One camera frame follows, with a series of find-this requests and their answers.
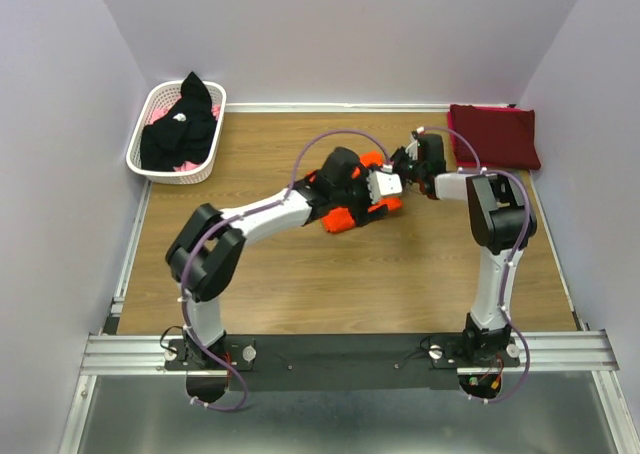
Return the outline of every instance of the white baseboard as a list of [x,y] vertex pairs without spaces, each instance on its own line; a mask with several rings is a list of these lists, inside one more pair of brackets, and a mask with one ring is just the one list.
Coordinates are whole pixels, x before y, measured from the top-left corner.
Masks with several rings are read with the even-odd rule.
[[[227,112],[447,112],[452,103],[354,104],[349,102],[231,102]],[[474,104],[506,107],[507,104]]]

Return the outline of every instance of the pink cloth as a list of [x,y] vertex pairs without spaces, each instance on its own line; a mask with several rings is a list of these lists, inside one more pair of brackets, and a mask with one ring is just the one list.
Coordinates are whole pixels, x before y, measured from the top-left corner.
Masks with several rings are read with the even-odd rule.
[[[169,109],[164,108],[164,107],[161,107],[161,108],[158,108],[158,109],[154,109],[151,112],[151,119],[149,119],[149,122],[147,122],[147,124],[153,124],[154,122],[156,122],[161,117],[166,116],[168,112],[169,112]],[[217,121],[218,118],[220,117],[220,106],[219,105],[214,105],[213,109],[211,109],[211,113],[213,114],[213,117],[215,117],[215,119]],[[200,167],[200,166],[201,166],[201,164],[194,164],[193,162],[186,161],[183,165],[178,166],[178,167],[174,167],[173,170],[176,171],[176,172],[186,172],[186,171],[192,171],[196,167]]]
[[200,167],[201,165],[202,164],[194,164],[191,161],[186,161],[183,165],[174,167],[173,170],[176,172],[192,171],[193,169],[195,169],[196,167]]

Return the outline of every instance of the gray floor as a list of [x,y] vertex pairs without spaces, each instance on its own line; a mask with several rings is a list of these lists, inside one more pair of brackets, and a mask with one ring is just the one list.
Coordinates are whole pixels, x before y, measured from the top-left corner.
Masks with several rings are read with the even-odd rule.
[[[509,377],[505,388],[515,379]],[[80,452],[605,454],[615,449],[591,375],[539,373],[497,405],[426,389],[255,393],[250,407],[234,414],[190,406],[183,379],[103,377]]]

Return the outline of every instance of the black metal base plate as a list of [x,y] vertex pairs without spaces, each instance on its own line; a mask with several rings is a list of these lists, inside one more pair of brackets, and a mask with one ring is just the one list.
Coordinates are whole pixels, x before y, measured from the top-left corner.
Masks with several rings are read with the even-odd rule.
[[[252,336],[225,336],[214,346],[213,353],[225,359],[226,355],[231,359],[231,365],[238,371],[248,371],[253,362],[244,359],[243,350],[251,346],[255,348],[255,340]],[[172,339],[169,347],[175,349],[178,354],[175,359],[166,361],[164,368],[167,371],[215,371],[221,369],[220,365],[206,354],[201,352],[193,341],[187,339]]]
[[433,367],[436,369],[489,367],[495,362],[498,354],[504,363],[504,367],[518,367],[520,365],[520,359],[510,357],[505,350],[497,353],[479,351],[473,360],[466,359],[463,355],[462,334],[433,334],[422,345],[426,349],[430,349],[432,346],[438,346],[441,349],[442,357],[433,359]]
[[[167,370],[219,370],[197,348],[185,348],[182,340],[170,345],[178,356],[165,364]],[[434,359],[429,347],[442,347]],[[243,359],[242,352],[253,346],[256,357]],[[322,391],[361,389],[460,388],[456,369],[489,367],[492,356],[466,361],[461,356],[460,334],[357,334],[357,335],[228,335],[216,346],[216,354],[230,354],[232,363],[252,391]],[[505,367],[519,365],[506,352],[500,353]],[[238,390],[235,376],[230,389]]]

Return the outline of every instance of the red towel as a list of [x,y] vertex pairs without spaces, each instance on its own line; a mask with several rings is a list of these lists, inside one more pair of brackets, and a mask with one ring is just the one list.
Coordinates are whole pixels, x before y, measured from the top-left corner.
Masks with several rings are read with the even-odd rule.
[[[483,166],[540,169],[534,145],[534,111],[452,104],[447,121],[469,141]],[[455,138],[452,142],[458,165],[475,166],[469,149]]]

